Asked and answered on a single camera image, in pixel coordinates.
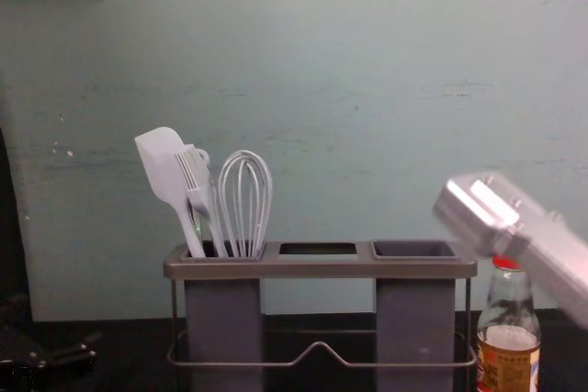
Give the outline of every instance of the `painted wall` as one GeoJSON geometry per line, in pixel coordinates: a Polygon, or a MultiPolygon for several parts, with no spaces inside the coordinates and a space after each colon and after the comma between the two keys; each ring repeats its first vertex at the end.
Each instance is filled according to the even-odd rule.
{"type": "MultiPolygon", "coordinates": [[[[217,170],[266,158],[270,239],[446,237],[436,193],[478,169],[588,237],[586,29],[588,0],[0,0],[35,318],[168,314],[182,233],[132,141],[160,125],[217,170]]],[[[272,283],[266,310],[371,310],[369,288],[272,283]]]]}

